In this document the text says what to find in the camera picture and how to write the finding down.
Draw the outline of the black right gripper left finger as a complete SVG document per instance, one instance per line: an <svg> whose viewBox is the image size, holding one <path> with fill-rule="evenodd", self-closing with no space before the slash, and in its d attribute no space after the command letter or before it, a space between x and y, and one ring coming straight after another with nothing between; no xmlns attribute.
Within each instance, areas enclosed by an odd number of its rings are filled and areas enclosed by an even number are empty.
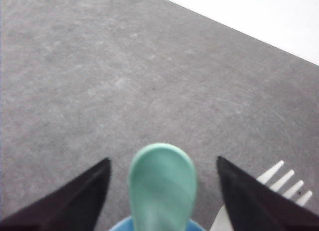
<svg viewBox="0 0 319 231"><path fill-rule="evenodd" d="M92 231L111 179L104 158L58 190L20 209L0 223L2 231Z"/></svg>

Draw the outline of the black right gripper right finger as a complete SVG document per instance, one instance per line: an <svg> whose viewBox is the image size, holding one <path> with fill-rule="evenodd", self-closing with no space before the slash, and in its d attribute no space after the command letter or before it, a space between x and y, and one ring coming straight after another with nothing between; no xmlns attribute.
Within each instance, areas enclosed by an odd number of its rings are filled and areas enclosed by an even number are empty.
<svg viewBox="0 0 319 231"><path fill-rule="evenodd" d="M317 231L319 217L217 158L221 193L235 231Z"/></svg>

